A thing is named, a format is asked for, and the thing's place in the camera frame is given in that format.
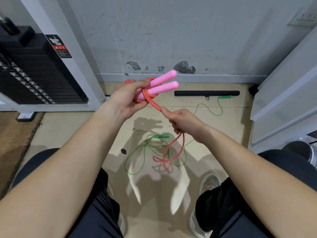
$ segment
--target green cord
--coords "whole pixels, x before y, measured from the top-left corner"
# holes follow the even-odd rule
[[[215,115],[215,116],[221,116],[224,111],[223,111],[223,109],[222,109],[222,107],[221,107],[221,105],[220,105],[220,103],[219,103],[219,99],[220,99],[220,98],[221,98],[221,97],[218,97],[218,98],[217,98],[218,105],[219,105],[219,107],[221,108],[221,114],[219,114],[219,115],[214,114],[214,113],[207,107],[207,105],[205,105],[205,104],[203,104],[203,103],[200,103],[200,104],[205,105],[206,108],[208,108],[209,112],[211,112],[213,115]],[[197,105],[196,110],[195,110],[195,112],[194,112],[194,115],[196,115],[198,106],[199,106],[200,104]],[[133,152],[126,158],[126,160],[125,160],[125,162],[124,162],[124,170],[125,170],[128,174],[130,174],[130,175],[136,175],[136,174],[138,174],[138,173],[141,172],[141,170],[143,169],[143,166],[144,166],[144,164],[145,164],[145,148],[146,148],[146,147],[148,147],[150,150],[152,150],[153,153],[155,153],[157,156],[163,157],[163,155],[159,155],[158,153],[156,153],[156,152],[153,150],[153,148],[157,148],[157,147],[160,147],[160,146],[163,146],[163,147],[167,148],[168,143],[167,143],[166,141],[162,140],[160,137],[164,137],[164,136],[162,136],[162,135],[148,135],[148,136],[146,137],[146,139],[145,139],[146,143],[139,145],[139,146],[138,146],[135,150],[133,150]],[[159,139],[159,140],[161,140],[162,142],[164,142],[166,145],[165,145],[165,144],[159,144],[159,145],[156,145],[156,146],[149,145],[148,143],[149,143],[152,139]],[[185,144],[185,146],[184,146],[183,151],[184,151],[184,154],[185,154],[185,161],[183,161],[183,163],[182,163],[182,164],[179,164],[179,165],[178,165],[178,164],[174,164],[174,163],[171,161],[171,163],[172,163],[173,165],[175,165],[175,166],[177,166],[177,167],[180,167],[180,166],[186,164],[186,162],[187,162],[187,154],[186,154],[185,148],[186,148],[187,145],[189,145],[189,144],[190,144],[191,142],[193,142],[193,141],[194,141],[194,139],[193,139],[192,141],[188,142],[187,144]],[[128,160],[131,158],[131,156],[134,154],[134,152],[135,152],[138,148],[140,148],[140,147],[142,147],[142,146],[144,146],[144,148],[143,148],[143,164],[142,164],[142,166],[141,166],[141,168],[140,168],[140,170],[139,170],[138,172],[136,172],[136,173],[130,173],[130,172],[126,169],[126,163],[127,163]],[[170,159],[170,149],[168,149],[167,155],[168,155],[168,158]]]

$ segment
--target weight stack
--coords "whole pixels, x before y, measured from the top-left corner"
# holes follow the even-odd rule
[[[0,28],[0,92],[18,104],[78,104],[88,98],[44,34]]]

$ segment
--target person's left arm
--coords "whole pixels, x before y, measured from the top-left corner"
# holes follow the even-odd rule
[[[66,236],[122,124],[147,105],[133,96],[148,84],[143,80],[115,90],[65,145],[1,200],[0,237]]]

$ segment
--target person's right hand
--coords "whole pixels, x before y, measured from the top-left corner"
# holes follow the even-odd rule
[[[170,120],[176,134],[180,132],[188,133],[193,136],[197,142],[203,142],[202,133],[205,130],[206,124],[193,115],[188,109],[184,108],[171,112],[167,108],[162,107],[161,112]]]

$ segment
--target person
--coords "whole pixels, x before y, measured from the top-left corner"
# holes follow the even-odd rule
[[[133,96],[148,84],[117,88],[65,145],[22,168],[0,201],[0,237],[123,237],[101,165],[121,125],[147,105]],[[203,178],[189,219],[195,236],[316,236],[317,171],[307,160],[287,150],[256,155],[186,109],[161,111],[176,134],[204,144],[229,175],[221,185],[212,173]]]

